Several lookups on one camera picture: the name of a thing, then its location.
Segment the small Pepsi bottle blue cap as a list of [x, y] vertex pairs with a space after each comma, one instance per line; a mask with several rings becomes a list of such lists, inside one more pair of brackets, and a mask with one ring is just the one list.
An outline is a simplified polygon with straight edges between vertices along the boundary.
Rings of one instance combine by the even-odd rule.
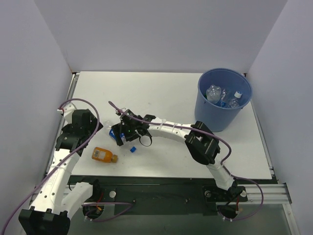
[[[113, 129], [112, 129], [112, 126], [113, 126], [113, 123], [109, 120], [106, 120], [103, 122], [103, 127], [108, 131], [108, 134], [109, 136], [114, 140], [116, 141], [116, 137], [115, 137], [115, 134], [113, 132]], [[133, 145], [131, 145], [129, 142], [126, 141], [126, 138], [124, 136], [124, 134], [120, 134], [120, 138], [123, 142], [123, 145], [121, 146], [123, 148], [124, 151], [128, 151], [128, 152], [131, 152], [131, 153], [134, 153], [136, 152], [137, 148]]]

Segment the large Pepsi bottle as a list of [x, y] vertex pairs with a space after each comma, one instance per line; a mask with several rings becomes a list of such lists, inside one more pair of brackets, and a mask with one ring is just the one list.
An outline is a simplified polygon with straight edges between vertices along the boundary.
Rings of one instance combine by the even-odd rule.
[[212, 104], [218, 103], [221, 98], [222, 90], [219, 86], [211, 85], [206, 91], [206, 98]]

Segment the small blue label water bottle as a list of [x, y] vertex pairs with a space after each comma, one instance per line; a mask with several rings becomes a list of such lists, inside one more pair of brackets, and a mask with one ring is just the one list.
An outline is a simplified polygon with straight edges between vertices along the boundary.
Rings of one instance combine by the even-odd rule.
[[226, 104], [227, 104], [226, 102], [220, 100], [216, 105], [217, 105], [218, 107], [224, 108], [224, 107], [226, 106]]

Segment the clear bottle white cap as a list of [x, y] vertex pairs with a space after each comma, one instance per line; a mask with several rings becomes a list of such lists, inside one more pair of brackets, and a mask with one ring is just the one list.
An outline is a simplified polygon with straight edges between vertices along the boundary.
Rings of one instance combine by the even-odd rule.
[[226, 108], [237, 108], [239, 107], [239, 101], [242, 97], [242, 93], [240, 91], [236, 91], [234, 96], [227, 102]]

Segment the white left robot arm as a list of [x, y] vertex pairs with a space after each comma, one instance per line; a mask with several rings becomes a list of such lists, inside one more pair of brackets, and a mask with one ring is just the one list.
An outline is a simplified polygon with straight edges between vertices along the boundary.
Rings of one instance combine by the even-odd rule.
[[19, 222], [28, 235], [66, 235], [70, 220], [87, 200], [99, 199], [99, 181], [85, 177], [64, 196], [71, 173], [82, 156], [85, 142], [103, 126], [89, 110], [64, 109], [67, 125], [57, 138], [55, 152], [47, 180], [43, 183], [29, 209], [21, 210]]

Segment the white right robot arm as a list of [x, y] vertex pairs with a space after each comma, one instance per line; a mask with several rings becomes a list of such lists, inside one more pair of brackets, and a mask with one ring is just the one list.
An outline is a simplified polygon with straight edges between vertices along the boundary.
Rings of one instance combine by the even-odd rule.
[[230, 200], [236, 195], [237, 183], [216, 157], [221, 152], [220, 140], [200, 121], [194, 124], [181, 124], [166, 121], [153, 115], [135, 115], [127, 109], [118, 111], [120, 122], [111, 127], [118, 146], [125, 142], [139, 140], [143, 137], [152, 141], [153, 137], [161, 137], [181, 142], [186, 145], [194, 161], [206, 166], [212, 174], [219, 196]]

